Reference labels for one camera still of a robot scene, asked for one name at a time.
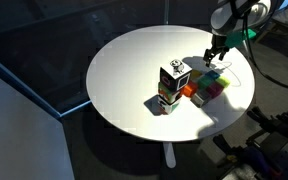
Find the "equipment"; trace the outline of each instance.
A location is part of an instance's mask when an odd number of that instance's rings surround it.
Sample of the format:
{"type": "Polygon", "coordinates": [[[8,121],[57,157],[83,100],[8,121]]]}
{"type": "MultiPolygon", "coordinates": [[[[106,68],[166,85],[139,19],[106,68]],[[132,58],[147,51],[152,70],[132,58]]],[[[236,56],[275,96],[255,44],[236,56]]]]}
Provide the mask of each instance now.
{"type": "MultiPolygon", "coordinates": [[[[279,7],[284,1],[273,2],[275,7],[279,7]]],[[[218,54],[219,60],[223,60],[231,48],[226,45],[228,35],[241,31],[241,36],[245,36],[244,30],[266,20],[270,10],[271,0],[219,0],[218,8],[211,16],[212,48],[205,51],[203,60],[206,66],[209,67],[218,54]]]]}

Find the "cube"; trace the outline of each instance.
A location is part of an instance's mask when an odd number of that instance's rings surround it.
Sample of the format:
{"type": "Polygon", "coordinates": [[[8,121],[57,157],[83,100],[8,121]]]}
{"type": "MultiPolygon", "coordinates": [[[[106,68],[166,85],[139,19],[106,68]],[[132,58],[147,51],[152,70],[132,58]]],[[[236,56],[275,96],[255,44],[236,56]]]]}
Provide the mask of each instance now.
{"type": "Polygon", "coordinates": [[[206,88],[206,91],[211,95],[212,98],[215,98],[222,93],[223,89],[224,87],[215,81],[206,88]]]}
{"type": "Polygon", "coordinates": [[[212,78],[212,79],[214,79],[214,80],[216,80],[217,78],[220,77],[220,75],[219,75],[217,72],[213,71],[213,70],[207,72],[207,73],[205,74],[205,76],[208,76],[208,77],[210,77],[210,78],[212,78]]]}
{"type": "Polygon", "coordinates": [[[182,94],[186,97],[192,97],[197,91],[197,84],[192,81],[188,81],[188,83],[183,87],[182,94]]]}
{"type": "Polygon", "coordinates": [[[169,104],[182,97],[181,91],[172,92],[168,90],[161,82],[158,83],[158,94],[164,98],[169,104]]]}
{"type": "Polygon", "coordinates": [[[220,84],[222,87],[224,87],[224,88],[227,88],[228,85],[230,85],[230,81],[229,81],[227,78],[223,77],[223,76],[220,76],[220,77],[217,78],[215,81],[216,81],[218,84],[220,84]]]}
{"type": "Polygon", "coordinates": [[[160,68],[160,82],[170,91],[179,91],[190,78],[192,68],[180,60],[173,60],[160,68]]]}
{"type": "Polygon", "coordinates": [[[198,108],[201,108],[203,105],[207,104],[212,99],[211,95],[208,94],[205,90],[196,92],[192,98],[191,102],[198,108]]]}
{"type": "Polygon", "coordinates": [[[204,90],[209,85],[211,85],[214,82],[214,79],[210,78],[209,76],[203,76],[198,80],[198,89],[204,90]]]}
{"type": "Polygon", "coordinates": [[[195,70],[195,69],[192,69],[191,75],[190,75],[190,80],[195,80],[195,79],[199,78],[202,75],[203,75],[202,72],[200,72],[198,70],[195,70]]]}
{"type": "Polygon", "coordinates": [[[169,104],[161,96],[158,96],[158,104],[165,114],[171,114],[175,108],[180,104],[181,98],[177,99],[174,103],[169,104]]]}

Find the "table leg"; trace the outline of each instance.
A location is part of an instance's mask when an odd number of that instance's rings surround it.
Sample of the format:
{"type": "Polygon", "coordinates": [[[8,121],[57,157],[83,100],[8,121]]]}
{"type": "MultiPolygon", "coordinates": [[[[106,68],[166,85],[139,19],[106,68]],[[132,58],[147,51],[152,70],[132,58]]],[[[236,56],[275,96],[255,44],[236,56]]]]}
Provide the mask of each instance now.
{"type": "Polygon", "coordinates": [[[167,166],[169,168],[174,168],[176,166],[176,160],[172,143],[163,142],[163,147],[167,166]]]}

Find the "glass wall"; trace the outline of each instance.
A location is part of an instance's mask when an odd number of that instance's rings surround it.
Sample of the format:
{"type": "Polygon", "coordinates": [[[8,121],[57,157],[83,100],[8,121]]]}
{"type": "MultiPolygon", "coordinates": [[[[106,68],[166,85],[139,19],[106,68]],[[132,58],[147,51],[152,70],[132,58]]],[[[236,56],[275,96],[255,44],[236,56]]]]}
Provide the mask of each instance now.
{"type": "Polygon", "coordinates": [[[60,114],[89,101],[95,54],[129,31],[164,24],[164,0],[0,0],[0,63],[60,114]]]}

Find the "green cube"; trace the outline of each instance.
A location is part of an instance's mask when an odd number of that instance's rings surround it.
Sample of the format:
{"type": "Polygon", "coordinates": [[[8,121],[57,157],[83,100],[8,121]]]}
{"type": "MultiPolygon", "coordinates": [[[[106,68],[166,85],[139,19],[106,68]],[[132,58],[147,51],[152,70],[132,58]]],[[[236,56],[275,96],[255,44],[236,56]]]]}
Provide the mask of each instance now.
{"type": "Polygon", "coordinates": [[[204,90],[214,82],[209,76],[203,76],[198,80],[198,90],[204,90]]]}
{"type": "Polygon", "coordinates": [[[219,78],[217,78],[215,80],[217,83],[219,83],[221,86],[223,86],[224,88],[227,88],[228,85],[230,85],[230,81],[224,77],[224,76],[220,76],[219,78]]]}

